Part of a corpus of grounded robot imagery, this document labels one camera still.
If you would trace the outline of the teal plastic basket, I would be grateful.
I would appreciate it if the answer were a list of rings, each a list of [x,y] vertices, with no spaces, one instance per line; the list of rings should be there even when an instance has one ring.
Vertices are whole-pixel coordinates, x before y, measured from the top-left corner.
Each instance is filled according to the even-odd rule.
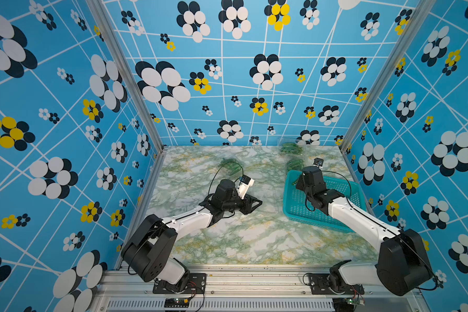
[[[339,219],[331,216],[332,204],[352,204],[356,209],[367,211],[361,187],[353,181],[323,177],[326,191],[312,195],[309,187],[302,187],[301,171],[287,173],[283,192],[283,213],[295,222],[317,226],[327,230],[351,233],[352,230]]]

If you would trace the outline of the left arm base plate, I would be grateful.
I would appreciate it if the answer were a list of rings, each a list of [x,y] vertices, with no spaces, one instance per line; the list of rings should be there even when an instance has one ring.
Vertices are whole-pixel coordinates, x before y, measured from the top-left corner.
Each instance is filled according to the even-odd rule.
[[[163,279],[156,279],[152,292],[155,295],[192,295],[198,291],[204,293],[206,281],[207,274],[205,273],[187,273],[176,284],[169,283]]]

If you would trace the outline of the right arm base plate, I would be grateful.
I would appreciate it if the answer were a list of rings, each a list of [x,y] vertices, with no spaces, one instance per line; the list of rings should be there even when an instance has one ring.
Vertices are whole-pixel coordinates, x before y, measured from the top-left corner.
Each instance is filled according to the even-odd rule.
[[[362,285],[348,285],[339,282],[330,274],[308,273],[304,277],[304,283],[311,289],[313,295],[364,295]]]

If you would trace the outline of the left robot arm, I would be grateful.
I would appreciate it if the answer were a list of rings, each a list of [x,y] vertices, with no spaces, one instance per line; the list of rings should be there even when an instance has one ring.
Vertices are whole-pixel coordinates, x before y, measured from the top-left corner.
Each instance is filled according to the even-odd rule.
[[[177,217],[159,218],[148,215],[136,229],[121,256],[128,269],[144,282],[158,278],[181,292],[189,282],[190,270],[171,257],[176,241],[198,230],[216,225],[226,218],[226,213],[252,213],[262,201],[249,195],[254,179],[243,175],[239,183],[223,179],[213,194],[194,209]]]

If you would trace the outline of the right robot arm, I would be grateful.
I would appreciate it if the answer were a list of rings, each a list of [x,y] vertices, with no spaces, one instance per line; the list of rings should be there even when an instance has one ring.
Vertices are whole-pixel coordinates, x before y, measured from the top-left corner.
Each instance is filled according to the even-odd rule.
[[[307,166],[296,184],[313,210],[332,217],[365,239],[377,252],[375,263],[342,261],[330,268],[330,287],[338,293],[346,286],[377,285],[403,296],[434,279],[422,237],[399,230],[361,210],[341,192],[326,186],[318,166]]]

